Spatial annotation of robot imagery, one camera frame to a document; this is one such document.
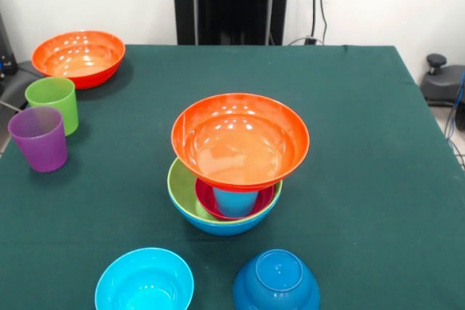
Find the stacked bowls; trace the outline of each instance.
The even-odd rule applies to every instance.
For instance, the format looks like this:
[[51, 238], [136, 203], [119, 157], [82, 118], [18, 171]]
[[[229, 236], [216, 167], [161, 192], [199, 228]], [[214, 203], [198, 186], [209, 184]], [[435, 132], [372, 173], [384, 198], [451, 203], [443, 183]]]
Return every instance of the stacked bowls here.
[[197, 228], [233, 235], [255, 227], [272, 210], [282, 180], [305, 159], [310, 135], [282, 103], [233, 93], [184, 110], [171, 143], [178, 157], [168, 175], [173, 204]]

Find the green cup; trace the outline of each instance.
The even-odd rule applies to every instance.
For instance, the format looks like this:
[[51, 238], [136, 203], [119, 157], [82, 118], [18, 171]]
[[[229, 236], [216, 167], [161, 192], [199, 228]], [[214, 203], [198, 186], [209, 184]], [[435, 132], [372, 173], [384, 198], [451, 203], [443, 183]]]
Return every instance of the green cup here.
[[76, 90], [71, 80], [55, 77], [39, 79], [28, 86], [25, 97], [31, 107], [46, 106], [59, 110], [66, 136], [78, 128]]

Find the dark blue bowl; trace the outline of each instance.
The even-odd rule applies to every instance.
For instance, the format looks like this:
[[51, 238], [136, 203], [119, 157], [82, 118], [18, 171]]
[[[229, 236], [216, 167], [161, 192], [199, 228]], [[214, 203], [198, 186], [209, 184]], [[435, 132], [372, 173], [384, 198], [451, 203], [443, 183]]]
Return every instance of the dark blue bowl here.
[[249, 261], [234, 282], [236, 310], [318, 310], [320, 290], [310, 270], [287, 250]]

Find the blue cup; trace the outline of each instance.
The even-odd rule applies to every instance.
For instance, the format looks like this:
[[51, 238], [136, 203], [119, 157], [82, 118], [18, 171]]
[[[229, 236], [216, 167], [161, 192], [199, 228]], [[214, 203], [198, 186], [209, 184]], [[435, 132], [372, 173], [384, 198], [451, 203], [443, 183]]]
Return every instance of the blue cup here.
[[218, 210], [226, 217], [242, 218], [254, 209], [259, 192], [227, 192], [213, 188]]
[[249, 261], [234, 282], [236, 310], [318, 310], [312, 272], [287, 250], [268, 250]]

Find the white wall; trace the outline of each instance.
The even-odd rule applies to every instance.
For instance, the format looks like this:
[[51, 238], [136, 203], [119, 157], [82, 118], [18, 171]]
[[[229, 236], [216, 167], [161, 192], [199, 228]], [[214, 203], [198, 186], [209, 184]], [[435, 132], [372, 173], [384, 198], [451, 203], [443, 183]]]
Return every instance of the white wall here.
[[[306, 36], [312, 0], [289, 0], [285, 42]], [[68, 30], [103, 29], [128, 44], [175, 44], [174, 0], [0, 0], [19, 60]], [[327, 44], [393, 44], [414, 78], [430, 52], [465, 64], [465, 0], [325, 0]], [[323, 30], [321, 20], [317, 35]]]

